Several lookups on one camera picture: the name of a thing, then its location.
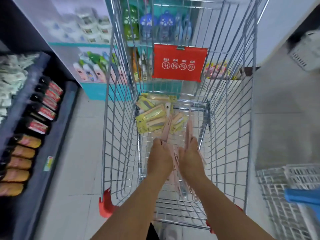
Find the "forearm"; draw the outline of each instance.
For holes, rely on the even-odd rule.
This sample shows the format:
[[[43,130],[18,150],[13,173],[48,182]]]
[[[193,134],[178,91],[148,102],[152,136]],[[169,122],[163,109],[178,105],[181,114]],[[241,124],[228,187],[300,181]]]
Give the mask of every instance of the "forearm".
[[[145,239],[162,185],[162,180],[147,176],[91,240]]]
[[[210,226],[219,240],[273,239],[239,210],[207,177],[196,180],[193,189],[200,198]]]

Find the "prohibition symbol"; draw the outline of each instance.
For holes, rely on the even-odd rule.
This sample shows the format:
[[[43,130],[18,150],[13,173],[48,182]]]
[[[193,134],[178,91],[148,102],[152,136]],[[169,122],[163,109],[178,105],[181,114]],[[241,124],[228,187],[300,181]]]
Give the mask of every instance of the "prohibition symbol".
[[[185,70],[186,68],[187,68],[187,65],[185,64],[185,63],[181,63],[180,65],[179,65],[179,68],[180,68],[180,70]]]
[[[188,65],[188,70],[193,71],[195,69],[195,67],[196,66],[194,64],[190,64],[190,65]]]
[[[163,69],[169,69],[170,68],[170,63],[167,61],[162,62],[162,68]]]
[[[176,63],[176,62],[171,64],[172,69],[178,69],[178,66],[179,66],[178,63]]]

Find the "hand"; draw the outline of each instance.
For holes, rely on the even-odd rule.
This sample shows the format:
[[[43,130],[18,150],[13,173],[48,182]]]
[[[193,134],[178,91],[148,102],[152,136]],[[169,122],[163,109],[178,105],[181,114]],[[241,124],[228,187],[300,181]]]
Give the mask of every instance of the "hand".
[[[181,176],[190,186],[198,178],[206,177],[196,137],[192,137],[190,146],[186,151],[179,147],[179,170]]]
[[[173,169],[174,163],[168,146],[162,145],[159,138],[154,139],[148,158],[147,175],[156,177],[164,184]]]

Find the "red cart sign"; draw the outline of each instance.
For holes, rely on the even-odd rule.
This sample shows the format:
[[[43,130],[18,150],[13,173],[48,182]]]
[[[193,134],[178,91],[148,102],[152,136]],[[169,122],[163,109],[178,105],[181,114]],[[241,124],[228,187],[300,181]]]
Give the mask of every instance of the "red cart sign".
[[[200,82],[208,49],[176,45],[154,45],[153,78]]]

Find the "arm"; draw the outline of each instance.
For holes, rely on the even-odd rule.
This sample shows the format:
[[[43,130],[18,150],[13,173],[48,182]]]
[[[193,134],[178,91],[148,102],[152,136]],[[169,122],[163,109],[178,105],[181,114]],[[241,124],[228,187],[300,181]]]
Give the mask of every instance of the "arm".
[[[207,178],[198,153],[198,141],[191,140],[184,152],[179,148],[179,169],[182,177],[201,200],[210,226],[219,240],[272,240],[265,230],[251,220]]]
[[[173,170],[170,151],[153,141],[147,164],[147,177],[112,214],[91,240],[144,240],[153,219],[158,193]]]

